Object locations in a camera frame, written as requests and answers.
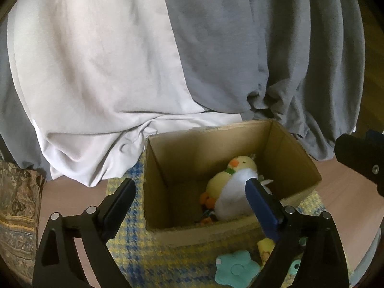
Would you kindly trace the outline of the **yellow plush duck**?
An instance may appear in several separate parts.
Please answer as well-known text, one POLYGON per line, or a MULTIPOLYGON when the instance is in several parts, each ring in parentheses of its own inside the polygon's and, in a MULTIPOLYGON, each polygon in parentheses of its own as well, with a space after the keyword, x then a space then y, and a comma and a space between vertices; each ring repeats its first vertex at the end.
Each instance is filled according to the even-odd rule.
POLYGON ((199 202, 206 209, 214 209, 216 200, 218 199, 222 189, 229 179, 240 170, 250 168, 257 171, 254 160, 248 156, 239 156, 233 158, 227 165, 226 169, 214 175, 206 186, 206 190, 200 195, 199 202))

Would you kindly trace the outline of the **white pinkish bed sheet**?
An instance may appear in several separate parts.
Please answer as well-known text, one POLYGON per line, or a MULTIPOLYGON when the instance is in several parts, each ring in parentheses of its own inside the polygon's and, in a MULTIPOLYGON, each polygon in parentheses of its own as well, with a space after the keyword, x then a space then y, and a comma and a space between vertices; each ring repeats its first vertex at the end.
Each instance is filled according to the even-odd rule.
POLYGON ((18 96, 53 178, 119 178, 147 137, 222 126, 187 88, 165 0, 18 0, 8 15, 18 96))

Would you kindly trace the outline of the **white plush toy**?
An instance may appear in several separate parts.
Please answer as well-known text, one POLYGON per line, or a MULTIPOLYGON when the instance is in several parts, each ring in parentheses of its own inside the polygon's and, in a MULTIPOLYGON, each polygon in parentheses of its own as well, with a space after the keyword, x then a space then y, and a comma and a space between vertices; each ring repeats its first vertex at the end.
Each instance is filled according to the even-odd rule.
POLYGON ((237 171, 223 187, 214 207, 214 213, 219 221, 230 221, 242 216, 249 216, 253 211, 245 196, 245 184, 249 179, 256 178, 263 188, 271 194, 266 185, 273 180, 259 179, 257 171, 245 168, 237 171))

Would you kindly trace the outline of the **brown cardboard box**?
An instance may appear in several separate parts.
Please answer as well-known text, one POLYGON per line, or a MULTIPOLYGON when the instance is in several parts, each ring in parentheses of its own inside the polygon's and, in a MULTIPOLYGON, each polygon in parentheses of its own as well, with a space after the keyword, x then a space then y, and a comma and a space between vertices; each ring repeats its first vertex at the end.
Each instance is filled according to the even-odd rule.
POLYGON ((274 120, 251 120, 152 136, 144 153, 146 230, 162 245, 180 247, 262 230, 254 215, 199 224, 199 196, 231 159, 252 157, 284 205, 298 206, 322 177, 301 144, 274 120))

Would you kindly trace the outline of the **patterned brown cushion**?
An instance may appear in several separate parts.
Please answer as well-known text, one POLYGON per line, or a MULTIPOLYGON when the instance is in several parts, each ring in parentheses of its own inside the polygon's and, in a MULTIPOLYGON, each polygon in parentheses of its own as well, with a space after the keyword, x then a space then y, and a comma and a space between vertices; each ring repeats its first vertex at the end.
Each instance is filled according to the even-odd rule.
POLYGON ((1 258, 22 287, 31 287, 46 178, 1 161, 1 258))

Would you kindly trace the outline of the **teal ball with hole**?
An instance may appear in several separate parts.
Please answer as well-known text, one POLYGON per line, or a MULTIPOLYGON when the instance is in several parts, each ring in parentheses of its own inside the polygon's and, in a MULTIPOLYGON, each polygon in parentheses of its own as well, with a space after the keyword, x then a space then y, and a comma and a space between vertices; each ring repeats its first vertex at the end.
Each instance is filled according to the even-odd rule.
POLYGON ((290 268, 288 269, 288 279, 290 281, 294 280, 295 275, 297 274, 297 272, 299 270, 299 266, 301 264, 303 253, 304 253, 304 250, 306 249, 306 243, 307 243, 306 237, 302 237, 299 239, 298 254, 294 257, 293 261, 291 262, 290 268))

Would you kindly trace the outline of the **grey bed sheet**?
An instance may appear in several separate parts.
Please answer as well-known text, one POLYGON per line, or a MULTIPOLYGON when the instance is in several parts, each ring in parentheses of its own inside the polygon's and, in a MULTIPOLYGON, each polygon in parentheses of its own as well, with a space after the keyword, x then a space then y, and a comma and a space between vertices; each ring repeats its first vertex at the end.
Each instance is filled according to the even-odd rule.
MULTIPOLYGON (((357 0, 165 4, 197 104, 241 120, 273 118, 313 158, 332 158, 336 139, 357 123, 363 92, 365 42, 357 0)), ((8 15, 1 24, 1 153, 21 168, 51 174, 14 85, 7 27, 8 15)))

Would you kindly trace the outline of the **teal flower-shaped toy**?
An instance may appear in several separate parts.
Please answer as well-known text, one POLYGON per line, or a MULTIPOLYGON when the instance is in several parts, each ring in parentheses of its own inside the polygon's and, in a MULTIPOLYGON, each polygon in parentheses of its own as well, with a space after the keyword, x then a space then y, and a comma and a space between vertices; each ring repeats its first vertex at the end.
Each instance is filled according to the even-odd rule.
POLYGON ((249 287, 260 273, 260 265, 247 250, 220 255, 216 258, 215 282, 234 288, 249 287))

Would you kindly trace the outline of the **pale yellow toy bottle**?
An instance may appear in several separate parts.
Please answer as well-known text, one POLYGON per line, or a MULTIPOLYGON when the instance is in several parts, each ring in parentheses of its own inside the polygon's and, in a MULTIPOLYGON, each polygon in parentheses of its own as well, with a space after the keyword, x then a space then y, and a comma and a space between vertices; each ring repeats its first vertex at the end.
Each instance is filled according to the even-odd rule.
POLYGON ((264 266, 267 263, 275 247, 275 242, 272 239, 264 238, 257 242, 257 247, 260 254, 262 266, 264 266))

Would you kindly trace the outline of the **yellow blue woven mat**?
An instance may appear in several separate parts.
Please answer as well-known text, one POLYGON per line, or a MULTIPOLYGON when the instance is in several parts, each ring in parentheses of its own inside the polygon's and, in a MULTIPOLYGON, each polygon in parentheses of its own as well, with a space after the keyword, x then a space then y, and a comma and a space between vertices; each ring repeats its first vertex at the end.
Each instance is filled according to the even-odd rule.
POLYGON ((216 258, 239 250, 249 251, 261 262, 256 231, 227 239, 170 248, 161 245, 145 229, 143 211, 144 159, 129 169, 124 178, 134 180, 137 193, 116 237, 107 243, 120 271, 132 287, 217 287, 216 258))

